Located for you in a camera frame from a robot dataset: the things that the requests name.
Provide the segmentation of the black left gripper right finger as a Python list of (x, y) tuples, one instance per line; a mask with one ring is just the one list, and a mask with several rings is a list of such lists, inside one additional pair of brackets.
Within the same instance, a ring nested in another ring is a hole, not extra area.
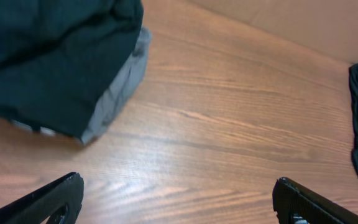
[(280, 224), (358, 224), (358, 215), (288, 177), (276, 181), (272, 201)]

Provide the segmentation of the black shorts with white waistband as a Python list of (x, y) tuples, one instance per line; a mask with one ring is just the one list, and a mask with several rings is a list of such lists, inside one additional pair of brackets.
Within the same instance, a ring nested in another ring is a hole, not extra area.
[(143, 15), (140, 0), (0, 0), (0, 117), (80, 137)]

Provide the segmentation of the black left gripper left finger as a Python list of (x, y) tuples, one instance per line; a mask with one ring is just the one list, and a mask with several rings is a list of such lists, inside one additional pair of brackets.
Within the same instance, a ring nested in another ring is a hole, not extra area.
[(75, 224), (83, 196), (83, 178), (68, 173), (0, 208), (0, 224)]

